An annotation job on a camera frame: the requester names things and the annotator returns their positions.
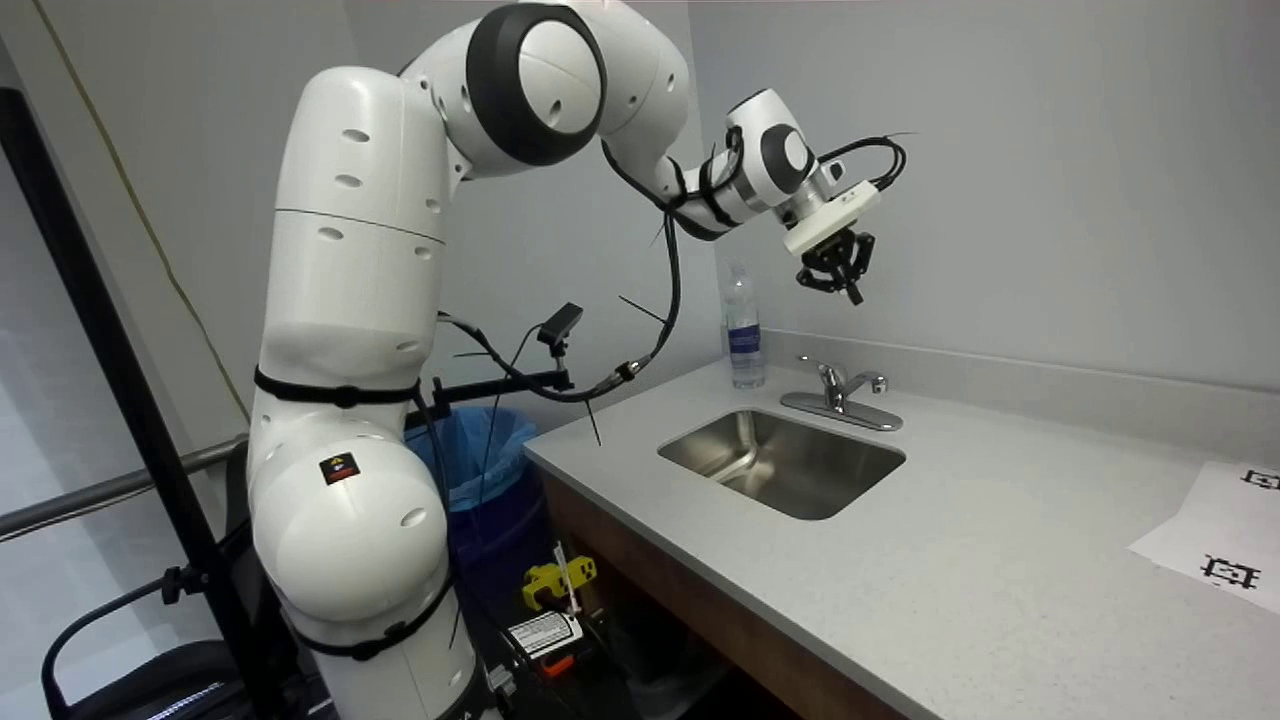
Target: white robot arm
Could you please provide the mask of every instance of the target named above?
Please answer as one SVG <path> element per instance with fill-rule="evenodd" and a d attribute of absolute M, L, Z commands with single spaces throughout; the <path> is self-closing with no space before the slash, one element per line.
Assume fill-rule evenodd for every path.
<path fill-rule="evenodd" d="M 464 179 L 559 165 L 598 136 L 613 167 L 693 234 L 776 212 L 797 255 L 849 244 L 881 184 L 833 191 L 776 92 L 680 167 L 682 54 L 619 0 L 508 3 L 401 74 L 321 70 L 274 186 L 252 405 L 252 539 L 341 717 L 452 717 L 474 650 L 448 582 L 448 517 L 401 444 L 435 323 L 445 209 Z"/>

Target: paper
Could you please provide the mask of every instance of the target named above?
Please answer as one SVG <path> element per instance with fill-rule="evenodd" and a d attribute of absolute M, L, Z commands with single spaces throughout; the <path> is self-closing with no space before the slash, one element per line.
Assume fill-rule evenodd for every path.
<path fill-rule="evenodd" d="M 1184 506 L 1132 552 L 1280 613 L 1280 473 L 1205 463 Z"/>

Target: sink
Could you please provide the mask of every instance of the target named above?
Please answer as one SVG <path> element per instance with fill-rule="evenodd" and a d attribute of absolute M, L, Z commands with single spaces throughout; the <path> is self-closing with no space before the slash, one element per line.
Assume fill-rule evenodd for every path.
<path fill-rule="evenodd" d="M 766 410 L 727 410 L 659 455 L 799 519 L 837 517 L 908 460 Z"/>

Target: black frame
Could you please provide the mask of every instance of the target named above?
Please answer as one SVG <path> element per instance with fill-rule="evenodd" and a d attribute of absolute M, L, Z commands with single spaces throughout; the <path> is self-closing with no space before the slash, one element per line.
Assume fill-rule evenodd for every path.
<path fill-rule="evenodd" d="M 220 552 L 211 527 L 204 524 L 200 499 L 189 484 L 184 460 L 169 437 L 160 405 L 148 374 L 129 342 L 111 293 L 91 258 L 66 191 L 48 160 L 41 129 L 20 92 L 0 87 L 0 146 L 11 175 L 32 209 L 32 220 L 48 244 L 48 255 L 73 294 L 83 335 L 111 384 L 119 415 L 144 455 L 144 468 L 160 492 L 160 505 L 179 537 L 189 562 L 204 575 L 208 613 L 238 667 L 256 717 L 284 717 L 278 678 L 269 667 L 272 646 L 252 633 L 252 616 L 231 582 L 231 559 Z"/>

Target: white countertop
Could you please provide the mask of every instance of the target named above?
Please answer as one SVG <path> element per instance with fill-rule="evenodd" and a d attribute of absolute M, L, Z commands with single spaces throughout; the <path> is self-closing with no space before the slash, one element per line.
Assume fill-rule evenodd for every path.
<path fill-rule="evenodd" d="M 1205 451 L 889 387 L 898 432 L 787 410 L 810 374 L 730 393 L 719 365 L 526 444 L 714 586 L 908 717 L 1277 720 L 1280 616 L 1165 570 L 1129 542 L 1166 519 Z M 833 519 L 793 519 L 655 455 L 764 406 L 898 446 Z"/>

